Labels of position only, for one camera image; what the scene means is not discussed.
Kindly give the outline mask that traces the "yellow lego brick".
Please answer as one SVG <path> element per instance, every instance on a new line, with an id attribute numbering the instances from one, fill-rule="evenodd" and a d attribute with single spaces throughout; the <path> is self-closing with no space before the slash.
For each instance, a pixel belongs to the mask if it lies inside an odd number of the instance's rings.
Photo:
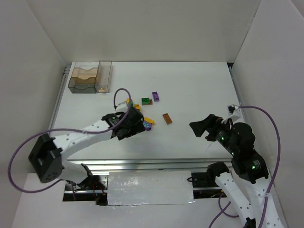
<path id="1" fill-rule="evenodd" d="M 147 122 L 149 122 L 151 125 L 155 125 L 155 121 L 153 119 L 149 118 L 149 117 L 145 116 L 144 120 L 147 121 Z"/>

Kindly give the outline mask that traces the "purple round lego piece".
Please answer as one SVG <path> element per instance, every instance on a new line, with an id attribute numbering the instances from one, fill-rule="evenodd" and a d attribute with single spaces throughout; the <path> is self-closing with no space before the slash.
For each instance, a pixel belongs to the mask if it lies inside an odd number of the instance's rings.
<path id="1" fill-rule="evenodd" d="M 150 131 L 152 129 L 152 124 L 148 121 L 144 121 L 143 126 L 144 126 L 146 131 Z"/>

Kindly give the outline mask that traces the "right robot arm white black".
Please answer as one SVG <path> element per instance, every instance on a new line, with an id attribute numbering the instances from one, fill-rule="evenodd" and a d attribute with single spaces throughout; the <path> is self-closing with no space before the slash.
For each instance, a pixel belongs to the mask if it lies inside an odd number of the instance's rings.
<path id="1" fill-rule="evenodd" d="M 245 228 L 282 228 L 273 196 L 270 193 L 273 181 L 265 160 L 254 149 L 255 136 L 246 123 L 233 123 L 210 114 L 206 119 L 189 124 L 196 137 L 205 137 L 209 142 L 218 142 L 232 156 L 234 172 L 242 180 L 248 193 L 244 195 L 223 162 L 207 168 L 208 181 L 222 188 L 230 204 L 238 213 Z"/>

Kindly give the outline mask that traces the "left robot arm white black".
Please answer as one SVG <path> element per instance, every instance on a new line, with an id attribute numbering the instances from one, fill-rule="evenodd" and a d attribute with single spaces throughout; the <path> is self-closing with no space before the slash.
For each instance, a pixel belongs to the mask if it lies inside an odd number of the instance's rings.
<path id="1" fill-rule="evenodd" d="M 74 164 L 68 158 L 98 142 L 112 138 L 122 140 L 141 133 L 144 131 L 143 121 L 144 116 L 132 107 L 129 113 L 107 114 L 77 133 L 56 137 L 44 133 L 38 137 L 28 159 L 42 183 L 62 179 L 80 184 L 93 174 L 85 164 Z"/>

